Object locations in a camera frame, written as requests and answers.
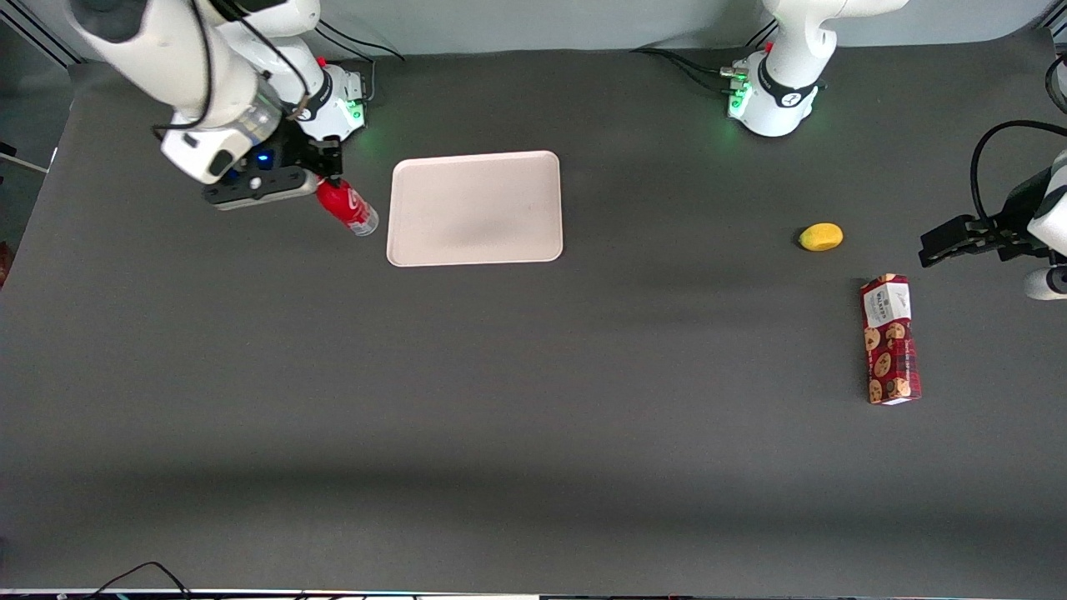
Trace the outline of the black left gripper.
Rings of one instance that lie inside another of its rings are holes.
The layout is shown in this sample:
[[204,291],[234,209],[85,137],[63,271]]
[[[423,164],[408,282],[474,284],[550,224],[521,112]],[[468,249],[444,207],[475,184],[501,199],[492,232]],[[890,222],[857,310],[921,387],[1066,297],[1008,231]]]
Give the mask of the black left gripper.
[[[1030,220],[1044,202],[1050,179],[1051,168],[1045,168],[1014,187],[1002,209],[991,217],[990,232],[984,233],[975,253],[996,252],[999,260],[1013,260],[1021,256],[1051,259],[1050,247],[1029,234],[1028,228]],[[919,265],[922,268],[930,268],[947,258],[974,253],[976,246],[970,239],[980,236],[980,219],[972,215],[959,215],[945,222],[944,228],[946,236],[952,238],[919,239]]]

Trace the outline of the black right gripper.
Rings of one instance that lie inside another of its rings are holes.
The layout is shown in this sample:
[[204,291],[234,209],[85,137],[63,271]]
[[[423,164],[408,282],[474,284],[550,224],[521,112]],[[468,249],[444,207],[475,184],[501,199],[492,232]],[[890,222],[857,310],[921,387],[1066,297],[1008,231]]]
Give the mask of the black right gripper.
[[278,167],[291,165],[306,168],[317,181],[343,181],[343,138],[317,140],[300,125],[278,125]]

